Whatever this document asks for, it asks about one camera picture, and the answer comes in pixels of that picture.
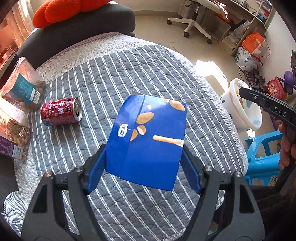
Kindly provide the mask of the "person right hand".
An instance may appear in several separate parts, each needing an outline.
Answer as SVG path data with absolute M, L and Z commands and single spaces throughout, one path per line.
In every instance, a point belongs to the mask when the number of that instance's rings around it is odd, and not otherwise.
M 281 139 L 280 160 L 278 163 L 279 168 L 283 169 L 290 164 L 291 158 L 296 159 L 296 146 L 295 144 L 292 145 L 285 135 L 287 132 L 287 128 L 284 123 L 280 124 L 279 131 L 284 134 Z

